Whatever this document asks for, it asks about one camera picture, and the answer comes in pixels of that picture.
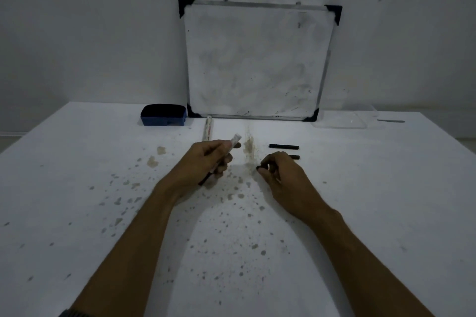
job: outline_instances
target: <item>stain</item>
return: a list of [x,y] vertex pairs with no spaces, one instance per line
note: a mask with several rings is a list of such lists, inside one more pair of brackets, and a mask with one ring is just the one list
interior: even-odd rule
[[158,162],[155,161],[154,156],[150,156],[149,160],[147,161],[147,165],[151,168],[155,168],[158,166]]

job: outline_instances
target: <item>whiteboard marker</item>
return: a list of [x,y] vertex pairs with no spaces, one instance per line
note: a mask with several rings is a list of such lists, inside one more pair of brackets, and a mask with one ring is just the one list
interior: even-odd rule
[[[230,142],[231,142],[231,148],[229,149],[229,151],[225,154],[225,156],[228,155],[229,152],[231,152],[231,150],[233,148],[235,148],[236,144],[239,142],[239,140],[241,139],[241,135],[240,134],[235,134],[235,136],[233,138],[231,138]],[[207,175],[205,176],[204,179],[202,179],[202,181],[199,183],[199,186],[202,186],[203,183],[205,183],[207,181],[208,178],[210,178],[210,176],[215,172],[215,170],[217,169],[217,167],[220,165],[221,161],[218,161],[217,164],[215,164],[215,166],[213,167],[213,169],[207,173]]]

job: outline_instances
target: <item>table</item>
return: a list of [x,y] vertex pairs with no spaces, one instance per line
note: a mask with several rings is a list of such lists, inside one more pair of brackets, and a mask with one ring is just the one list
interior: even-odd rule
[[[143,105],[69,103],[0,155],[0,305],[57,316],[74,301],[154,184],[201,139],[204,119],[145,127]],[[476,310],[476,156],[419,113],[366,129],[215,120],[236,132],[225,176],[170,216],[146,316],[347,316],[310,230],[255,166],[298,144],[322,197],[437,316]]]

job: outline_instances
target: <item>forearm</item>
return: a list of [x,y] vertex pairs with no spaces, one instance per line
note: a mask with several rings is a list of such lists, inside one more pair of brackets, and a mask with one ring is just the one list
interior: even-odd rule
[[178,196],[161,181],[72,308],[95,317],[142,316],[160,245]]
[[355,315],[432,316],[352,233],[337,211],[317,211],[310,226],[339,276]]

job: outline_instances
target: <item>black marker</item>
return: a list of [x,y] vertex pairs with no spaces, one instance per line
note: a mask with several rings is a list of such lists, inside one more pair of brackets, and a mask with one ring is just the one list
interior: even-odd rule
[[294,150],[299,149],[298,145],[287,145],[287,144],[270,144],[269,147],[277,148],[277,149],[294,149]]

